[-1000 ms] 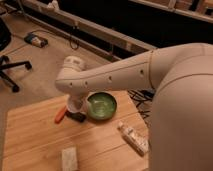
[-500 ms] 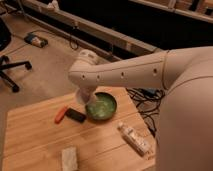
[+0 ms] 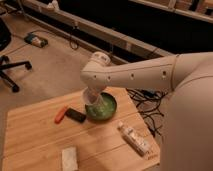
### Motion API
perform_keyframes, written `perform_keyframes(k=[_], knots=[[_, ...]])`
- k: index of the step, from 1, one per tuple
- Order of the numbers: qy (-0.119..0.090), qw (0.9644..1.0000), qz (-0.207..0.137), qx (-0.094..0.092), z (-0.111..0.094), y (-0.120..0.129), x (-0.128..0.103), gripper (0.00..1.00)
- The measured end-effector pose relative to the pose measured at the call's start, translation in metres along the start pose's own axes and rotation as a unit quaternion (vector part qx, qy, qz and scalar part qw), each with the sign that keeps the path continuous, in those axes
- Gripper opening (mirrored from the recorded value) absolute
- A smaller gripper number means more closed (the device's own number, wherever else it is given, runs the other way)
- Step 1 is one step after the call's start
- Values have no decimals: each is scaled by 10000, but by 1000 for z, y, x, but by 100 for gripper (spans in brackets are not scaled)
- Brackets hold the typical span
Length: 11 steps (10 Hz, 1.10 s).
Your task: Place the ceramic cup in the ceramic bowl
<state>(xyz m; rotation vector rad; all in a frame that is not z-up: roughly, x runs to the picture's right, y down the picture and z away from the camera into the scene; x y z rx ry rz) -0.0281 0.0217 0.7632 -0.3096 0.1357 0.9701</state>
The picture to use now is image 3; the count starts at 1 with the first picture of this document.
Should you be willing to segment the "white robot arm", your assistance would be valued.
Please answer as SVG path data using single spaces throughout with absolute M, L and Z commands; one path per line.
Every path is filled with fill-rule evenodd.
M 183 53 L 123 65 L 92 54 L 81 71 L 88 103 L 107 87 L 170 94 L 160 171 L 213 171 L 213 52 Z

